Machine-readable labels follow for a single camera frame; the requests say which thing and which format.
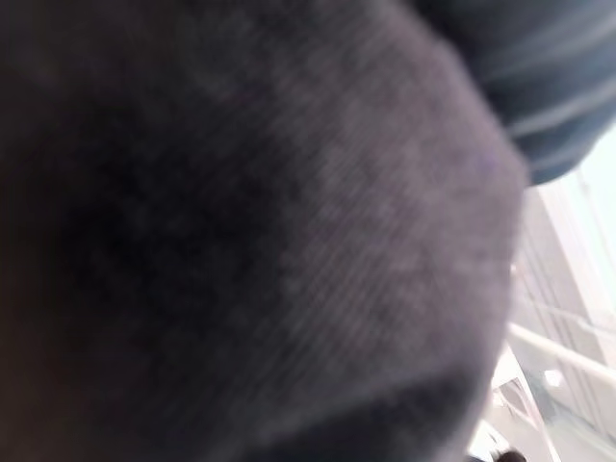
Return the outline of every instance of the light fixture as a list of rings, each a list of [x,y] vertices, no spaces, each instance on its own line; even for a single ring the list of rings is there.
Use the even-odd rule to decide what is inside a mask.
[[[492,394],[492,404],[497,407],[504,407],[504,399],[502,398],[500,393],[495,392],[494,394]]]
[[[560,387],[562,385],[562,382],[564,382],[565,380],[565,377],[562,375],[562,372],[556,369],[544,371],[543,378],[546,381],[546,384],[553,388]]]

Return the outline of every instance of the ceiling light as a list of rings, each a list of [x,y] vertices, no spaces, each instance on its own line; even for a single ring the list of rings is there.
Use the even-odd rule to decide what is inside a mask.
[[[546,381],[546,384],[550,387],[560,387],[562,382],[564,382],[565,377],[563,377],[561,371],[557,371],[556,369],[543,372],[543,378]]]

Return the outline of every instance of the handrail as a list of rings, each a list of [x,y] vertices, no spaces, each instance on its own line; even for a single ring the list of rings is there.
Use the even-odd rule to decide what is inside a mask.
[[[582,371],[594,375],[612,385],[616,385],[616,370],[609,368],[597,361],[576,353],[557,342],[535,334],[515,323],[509,323],[509,331],[518,339],[537,347],[538,349],[552,354],[561,361],[576,366]]]

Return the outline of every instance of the dark gray fabric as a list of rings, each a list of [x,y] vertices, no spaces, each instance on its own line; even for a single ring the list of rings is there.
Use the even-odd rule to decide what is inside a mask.
[[[611,0],[417,0],[464,55],[535,184],[575,167],[616,116]]]
[[[0,4],[3,462],[462,459],[525,171],[394,1]]]

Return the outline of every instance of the person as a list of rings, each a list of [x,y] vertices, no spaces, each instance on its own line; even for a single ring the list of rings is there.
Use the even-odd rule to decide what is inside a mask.
[[[533,162],[430,17],[0,2],[3,462],[463,457]]]
[[[526,462],[526,458],[520,452],[512,449],[500,454],[496,462]]]

